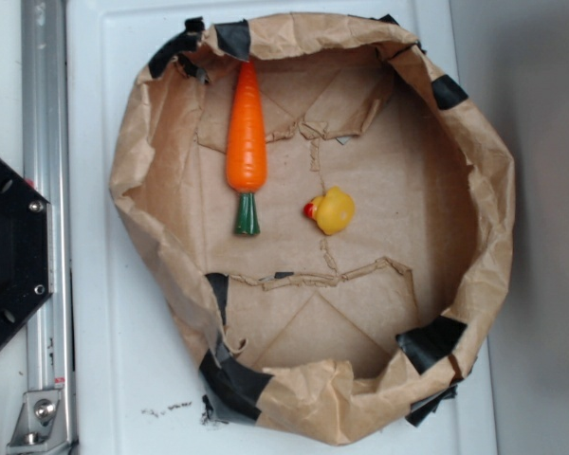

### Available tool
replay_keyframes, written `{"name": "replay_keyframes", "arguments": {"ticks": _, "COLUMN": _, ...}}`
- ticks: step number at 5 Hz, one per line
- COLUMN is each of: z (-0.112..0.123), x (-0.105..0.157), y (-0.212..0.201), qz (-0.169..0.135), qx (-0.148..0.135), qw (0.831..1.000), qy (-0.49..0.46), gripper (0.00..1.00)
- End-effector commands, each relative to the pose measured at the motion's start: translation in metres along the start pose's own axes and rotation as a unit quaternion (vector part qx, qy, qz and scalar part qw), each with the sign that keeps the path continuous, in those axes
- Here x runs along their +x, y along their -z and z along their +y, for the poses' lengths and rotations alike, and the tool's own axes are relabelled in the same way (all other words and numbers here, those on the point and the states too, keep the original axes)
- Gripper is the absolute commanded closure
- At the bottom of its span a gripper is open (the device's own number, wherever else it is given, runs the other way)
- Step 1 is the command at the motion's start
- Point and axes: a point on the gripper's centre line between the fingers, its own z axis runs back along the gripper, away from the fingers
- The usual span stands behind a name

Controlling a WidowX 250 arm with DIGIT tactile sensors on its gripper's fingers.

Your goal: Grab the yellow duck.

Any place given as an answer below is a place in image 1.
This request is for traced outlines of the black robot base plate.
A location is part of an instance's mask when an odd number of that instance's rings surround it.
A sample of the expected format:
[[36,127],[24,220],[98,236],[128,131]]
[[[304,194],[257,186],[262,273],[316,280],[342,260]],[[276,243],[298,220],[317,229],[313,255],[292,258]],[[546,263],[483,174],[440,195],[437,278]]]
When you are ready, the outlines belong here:
[[49,209],[0,158],[0,351],[52,293]]

